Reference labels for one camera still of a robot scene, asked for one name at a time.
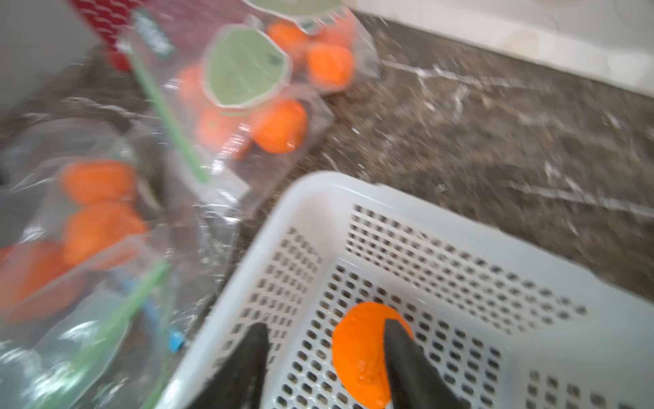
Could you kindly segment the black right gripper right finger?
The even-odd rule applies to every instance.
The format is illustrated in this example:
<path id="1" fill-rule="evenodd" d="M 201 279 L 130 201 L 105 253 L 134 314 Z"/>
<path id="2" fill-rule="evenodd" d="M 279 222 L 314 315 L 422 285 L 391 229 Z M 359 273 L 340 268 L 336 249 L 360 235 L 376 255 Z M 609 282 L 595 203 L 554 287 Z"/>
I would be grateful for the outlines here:
<path id="1" fill-rule="evenodd" d="M 398 320 L 385 320 L 383 348 L 393 408 L 463 408 Z"/>

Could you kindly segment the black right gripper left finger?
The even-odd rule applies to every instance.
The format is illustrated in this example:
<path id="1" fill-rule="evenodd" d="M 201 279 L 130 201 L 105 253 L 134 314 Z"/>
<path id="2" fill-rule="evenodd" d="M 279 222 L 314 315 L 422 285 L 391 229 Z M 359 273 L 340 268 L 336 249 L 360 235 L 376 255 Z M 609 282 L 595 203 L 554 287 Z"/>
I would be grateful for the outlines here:
<path id="1" fill-rule="evenodd" d="M 267 325 L 251 325 L 221 369 L 187 408 L 259 408 L 269 349 Z"/>

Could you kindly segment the orange fruit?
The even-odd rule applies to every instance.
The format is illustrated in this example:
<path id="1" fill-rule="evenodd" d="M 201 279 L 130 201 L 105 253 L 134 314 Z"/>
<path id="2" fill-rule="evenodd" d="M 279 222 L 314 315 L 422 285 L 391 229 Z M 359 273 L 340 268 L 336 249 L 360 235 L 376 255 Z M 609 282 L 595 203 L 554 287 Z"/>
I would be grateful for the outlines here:
<path id="1" fill-rule="evenodd" d="M 337 324 L 332 336 L 332 361 L 347 392 L 366 408 L 384 408 L 391 391 L 384 354 L 384 327 L 397 320 L 408 334 L 407 322 L 381 303 L 360 303 Z"/>

